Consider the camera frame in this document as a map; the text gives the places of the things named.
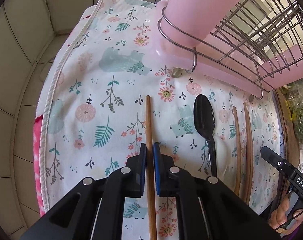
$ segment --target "pink fabric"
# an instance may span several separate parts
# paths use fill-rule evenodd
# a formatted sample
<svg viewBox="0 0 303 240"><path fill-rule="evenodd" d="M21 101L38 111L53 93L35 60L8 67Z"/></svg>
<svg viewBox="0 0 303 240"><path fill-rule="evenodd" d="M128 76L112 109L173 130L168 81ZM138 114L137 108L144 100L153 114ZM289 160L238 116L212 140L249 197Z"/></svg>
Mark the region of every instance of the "pink fabric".
<svg viewBox="0 0 303 240"><path fill-rule="evenodd" d="M43 115L38 116L34 123L33 135L34 135L34 172L35 172L35 182L36 182L36 192L38 206L40 210L40 216L45 215L45 209L43 204L43 198L41 195L40 187L40 170L39 170L39 148L40 148L40 132L41 125L43 121Z"/></svg>

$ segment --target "human hand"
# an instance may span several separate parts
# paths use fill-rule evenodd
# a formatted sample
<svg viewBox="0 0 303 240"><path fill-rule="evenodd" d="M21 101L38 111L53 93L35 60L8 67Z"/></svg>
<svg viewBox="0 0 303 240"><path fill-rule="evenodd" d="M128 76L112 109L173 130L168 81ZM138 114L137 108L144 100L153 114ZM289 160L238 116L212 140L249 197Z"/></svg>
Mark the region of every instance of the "human hand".
<svg viewBox="0 0 303 240"><path fill-rule="evenodd" d="M285 212L289 209L290 206L290 200L289 200L289 194L287 194L282 203L279 205L279 207L272 212L272 215L270 219L268 220L268 224L273 228L276 229L280 225L287 222L287 218L285 215ZM301 213L303 209L296 210L293 214L293 217ZM303 213L295 218L296 222L293 224L293 226L284 232L285 235L291 234L302 222L303 222Z"/></svg>

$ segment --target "black cable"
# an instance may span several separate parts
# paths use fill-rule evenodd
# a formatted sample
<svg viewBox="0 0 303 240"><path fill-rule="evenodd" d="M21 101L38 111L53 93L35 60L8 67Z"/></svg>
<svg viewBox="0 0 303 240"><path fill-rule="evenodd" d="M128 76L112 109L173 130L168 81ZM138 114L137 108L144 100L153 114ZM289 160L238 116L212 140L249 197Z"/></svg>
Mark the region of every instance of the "black cable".
<svg viewBox="0 0 303 240"><path fill-rule="evenodd" d="M287 224L288 222L292 222L295 218L299 217L301 214L303 214L303 211L300 212L298 215L296 215L295 217L293 217L292 219L286 221L284 224L280 225L278 228L275 229L275 231L277 231L278 229L280 229L283 225Z"/></svg>

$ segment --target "spoon handle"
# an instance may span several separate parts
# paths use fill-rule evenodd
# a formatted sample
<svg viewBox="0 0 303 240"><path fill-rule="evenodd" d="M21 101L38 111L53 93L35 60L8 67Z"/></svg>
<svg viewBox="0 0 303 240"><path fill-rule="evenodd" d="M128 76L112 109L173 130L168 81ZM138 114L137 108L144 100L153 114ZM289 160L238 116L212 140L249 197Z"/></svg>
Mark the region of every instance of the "spoon handle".
<svg viewBox="0 0 303 240"><path fill-rule="evenodd" d="M214 138L209 138L207 142L210 156L211 175L217 177L216 146Z"/></svg>

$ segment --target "silver rivet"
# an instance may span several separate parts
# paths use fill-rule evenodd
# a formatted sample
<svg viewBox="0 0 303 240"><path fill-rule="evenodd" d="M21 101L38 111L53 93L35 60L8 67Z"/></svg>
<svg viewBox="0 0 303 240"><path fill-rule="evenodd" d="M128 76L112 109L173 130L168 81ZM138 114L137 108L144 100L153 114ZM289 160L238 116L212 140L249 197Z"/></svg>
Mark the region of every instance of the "silver rivet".
<svg viewBox="0 0 303 240"><path fill-rule="evenodd" d="M177 166L172 166L170 167L170 172L171 173L178 173L180 170Z"/></svg>
<svg viewBox="0 0 303 240"><path fill-rule="evenodd" d="M92 184L93 183L93 179L92 178L84 178L83 179L83 184L84 185L90 185L90 184Z"/></svg>
<svg viewBox="0 0 303 240"><path fill-rule="evenodd" d="M211 184L216 184L218 182L218 179L214 176L210 176L208 178L208 182L211 183Z"/></svg>
<svg viewBox="0 0 303 240"><path fill-rule="evenodd" d="M130 173L130 168L129 168L129 167L122 167L122 168L120 169L120 172L121 172L122 174Z"/></svg>

